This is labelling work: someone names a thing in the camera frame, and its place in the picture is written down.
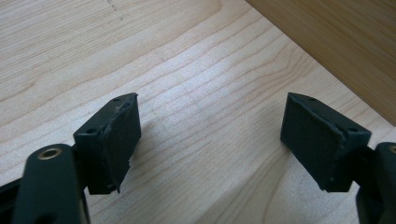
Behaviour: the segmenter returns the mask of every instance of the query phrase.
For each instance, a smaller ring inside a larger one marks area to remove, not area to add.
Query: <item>wood grain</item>
[[[247,1],[396,125],[396,1]]]
[[[244,1],[0,4],[0,185],[108,100],[136,91],[143,136],[92,223],[358,223],[357,187],[319,190],[279,141],[288,91],[396,129]]]

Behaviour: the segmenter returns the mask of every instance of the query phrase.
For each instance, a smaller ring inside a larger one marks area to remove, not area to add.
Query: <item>wooden surface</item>
[[[244,1],[8,1],[0,6],[0,185],[111,98],[136,91],[143,137],[92,223],[358,223],[279,141],[288,91],[396,129]]]
[[[247,1],[396,125],[396,1]]]

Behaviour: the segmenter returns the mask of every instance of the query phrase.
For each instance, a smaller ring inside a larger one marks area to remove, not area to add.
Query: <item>wooden table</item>
[[[111,98],[138,92],[143,137],[92,223],[358,223],[279,141],[286,95],[373,132],[396,128],[244,1],[0,4],[0,185]]]

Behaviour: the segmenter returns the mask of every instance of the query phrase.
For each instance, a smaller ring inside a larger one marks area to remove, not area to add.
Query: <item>wooden board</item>
[[[396,125],[396,1],[247,1]]]
[[[239,0],[0,4],[0,185],[108,100],[139,93],[143,136],[92,223],[358,223],[279,141],[287,92],[394,141],[396,129]]]

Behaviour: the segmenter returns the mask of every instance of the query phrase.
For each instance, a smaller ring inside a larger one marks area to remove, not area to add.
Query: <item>light wood tabletop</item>
[[[110,99],[137,92],[142,138],[92,223],[358,223],[280,142],[287,92],[396,128],[242,0],[0,3],[0,185]]]

